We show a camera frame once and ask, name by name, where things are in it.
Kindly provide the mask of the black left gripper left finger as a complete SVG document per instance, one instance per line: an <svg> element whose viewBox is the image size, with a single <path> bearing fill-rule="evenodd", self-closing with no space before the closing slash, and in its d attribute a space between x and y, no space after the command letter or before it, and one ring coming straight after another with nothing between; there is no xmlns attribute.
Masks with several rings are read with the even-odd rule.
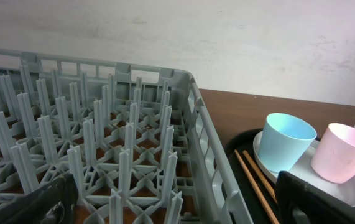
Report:
<svg viewBox="0 0 355 224"><path fill-rule="evenodd" d="M0 209L0 224L42 223L51 210L56 223L73 223L78 190L72 174L65 174Z"/></svg>

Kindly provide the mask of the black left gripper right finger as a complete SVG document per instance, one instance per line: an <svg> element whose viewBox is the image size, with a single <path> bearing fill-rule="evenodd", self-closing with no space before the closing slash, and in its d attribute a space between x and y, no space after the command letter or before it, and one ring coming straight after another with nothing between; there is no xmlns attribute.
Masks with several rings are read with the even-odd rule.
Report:
<svg viewBox="0 0 355 224"><path fill-rule="evenodd" d="M275 197L282 223L355 223L355 207L286 171L277 177Z"/></svg>

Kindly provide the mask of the wooden chopstick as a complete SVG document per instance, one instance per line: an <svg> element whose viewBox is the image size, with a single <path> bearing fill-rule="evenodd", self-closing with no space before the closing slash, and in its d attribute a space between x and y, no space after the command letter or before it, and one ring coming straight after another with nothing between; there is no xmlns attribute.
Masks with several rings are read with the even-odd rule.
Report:
<svg viewBox="0 0 355 224"><path fill-rule="evenodd" d="M253 176L251 175L249 169L245 165L245 163L242 160L241 156L239 155L237 150L235 150L234 153L235 153L237 159L239 160L239 162L240 162L240 164L242 166L242 169L245 172L245 175L249 179L249 182L250 182L252 188L254 189L254 191L255 191L255 193L257 195L257 198L259 199L260 203L262 204L263 209L267 213L267 216L269 217L270 221L272 222L272 224L279 224L279 221L278 221L277 217L275 216L275 214L273 213L271 207L269 206L268 202L266 201L265 197L263 196L260 188L257 186Z"/></svg>
<svg viewBox="0 0 355 224"><path fill-rule="evenodd" d="M274 188L269 184L269 182L267 181L267 179L265 178L265 176L263 175L263 173L260 171L260 169L258 168L258 166L256 165L256 163L253 161L253 159L251 158L251 156L249 155L249 153L247 151L243 151L243 155L244 157L247 159L247 161L250 163L251 167L253 168L254 172L257 174L257 176L260 178L260 181L263 183L263 185L265 186L265 188L267 189L268 193L270 194L270 196L273 198L273 200L276 202L276 198L275 198L275 192L274 192Z"/></svg>

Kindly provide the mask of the light blue plastic cup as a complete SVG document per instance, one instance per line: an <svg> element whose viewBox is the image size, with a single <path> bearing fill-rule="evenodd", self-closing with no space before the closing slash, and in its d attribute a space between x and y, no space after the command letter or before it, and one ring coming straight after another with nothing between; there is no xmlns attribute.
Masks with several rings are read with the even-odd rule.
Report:
<svg viewBox="0 0 355 224"><path fill-rule="evenodd" d="M288 171L307 150L317 132L306 121L285 113L267 115L258 157L272 172Z"/></svg>

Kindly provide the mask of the pink plastic cup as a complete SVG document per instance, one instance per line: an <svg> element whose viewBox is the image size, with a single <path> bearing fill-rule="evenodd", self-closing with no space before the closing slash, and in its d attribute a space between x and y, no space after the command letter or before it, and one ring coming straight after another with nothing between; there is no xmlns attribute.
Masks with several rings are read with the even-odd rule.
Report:
<svg viewBox="0 0 355 224"><path fill-rule="evenodd" d="M311 166L322 178L342 184L355 176L355 128L331 123L328 125L312 157Z"/></svg>

